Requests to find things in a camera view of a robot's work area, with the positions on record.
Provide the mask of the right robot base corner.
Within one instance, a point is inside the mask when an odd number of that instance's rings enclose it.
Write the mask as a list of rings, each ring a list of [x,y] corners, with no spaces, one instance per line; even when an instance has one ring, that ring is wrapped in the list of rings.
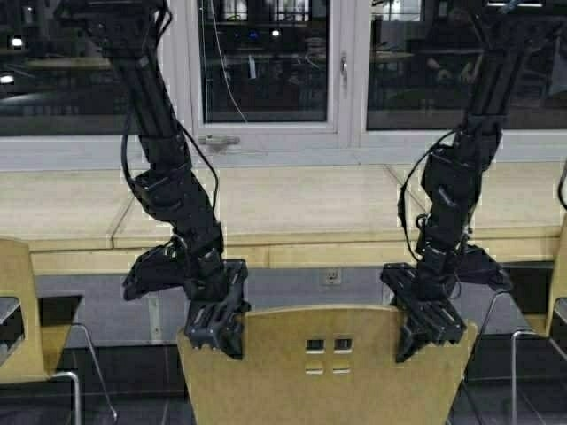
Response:
[[[560,297],[556,300],[551,327],[550,341],[554,347],[566,356],[566,298]]]

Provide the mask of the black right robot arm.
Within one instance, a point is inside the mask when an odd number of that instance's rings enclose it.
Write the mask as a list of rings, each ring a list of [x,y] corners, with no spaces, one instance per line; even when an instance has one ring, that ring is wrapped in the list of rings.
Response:
[[[384,265],[381,279],[406,315],[395,359],[430,344],[457,344],[466,330],[450,297],[461,282],[507,289],[503,267],[471,244],[470,222],[483,177],[493,163],[525,63],[566,27],[564,1],[471,1],[465,11],[481,46],[478,74],[462,121],[421,160],[421,185],[431,209],[416,218],[416,262]]]

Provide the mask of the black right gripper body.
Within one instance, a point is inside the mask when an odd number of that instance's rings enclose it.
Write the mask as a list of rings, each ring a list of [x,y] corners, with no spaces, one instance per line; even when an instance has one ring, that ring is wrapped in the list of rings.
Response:
[[[466,330],[462,317],[447,297],[419,298],[415,288],[416,270],[408,263],[385,264],[380,279],[392,293],[390,305],[405,314],[402,325],[413,320],[424,330],[425,344],[421,349],[429,344],[441,346],[462,340]]]

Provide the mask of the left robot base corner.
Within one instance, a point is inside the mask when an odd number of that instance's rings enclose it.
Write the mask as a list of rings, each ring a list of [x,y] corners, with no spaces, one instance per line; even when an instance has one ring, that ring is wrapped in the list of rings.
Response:
[[[1,297],[1,356],[8,355],[25,335],[21,303],[17,297]]]

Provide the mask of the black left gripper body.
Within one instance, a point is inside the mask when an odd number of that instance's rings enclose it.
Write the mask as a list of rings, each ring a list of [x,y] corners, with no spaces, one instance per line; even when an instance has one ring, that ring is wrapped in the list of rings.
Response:
[[[248,269],[244,260],[230,259],[225,262],[228,275],[226,294],[221,299],[211,297],[190,301],[187,321],[183,329],[190,346],[200,350],[221,348],[221,315],[223,313],[248,313],[250,303],[245,299],[245,282]]]

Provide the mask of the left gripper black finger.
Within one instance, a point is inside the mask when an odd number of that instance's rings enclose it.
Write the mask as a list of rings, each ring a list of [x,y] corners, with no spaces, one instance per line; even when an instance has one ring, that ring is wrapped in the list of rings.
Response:
[[[232,359],[243,359],[246,313],[223,313],[221,315],[221,348]]]

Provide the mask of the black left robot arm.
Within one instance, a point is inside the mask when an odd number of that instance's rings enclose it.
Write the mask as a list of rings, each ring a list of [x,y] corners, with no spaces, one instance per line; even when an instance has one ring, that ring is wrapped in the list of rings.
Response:
[[[196,348],[244,357],[243,317],[249,310],[247,265],[225,259],[221,223],[192,169],[196,144],[177,119],[159,68],[158,47],[173,14],[165,1],[63,1],[54,16],[84,32],[101,50],[128,96],[127,123],[136,123],[148,162],[125,180],[144,211],[172,230],[140,255],[125,277],[126,300],[182,288],[190,307],[184,332]]]

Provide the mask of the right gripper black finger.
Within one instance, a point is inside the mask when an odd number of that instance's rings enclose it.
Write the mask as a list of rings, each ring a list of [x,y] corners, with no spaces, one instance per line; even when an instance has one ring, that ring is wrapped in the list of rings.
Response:
[[[413,320],[406,320],[400,328],[396,362],[403,363],[411,358],[425,344],[424,330]]]

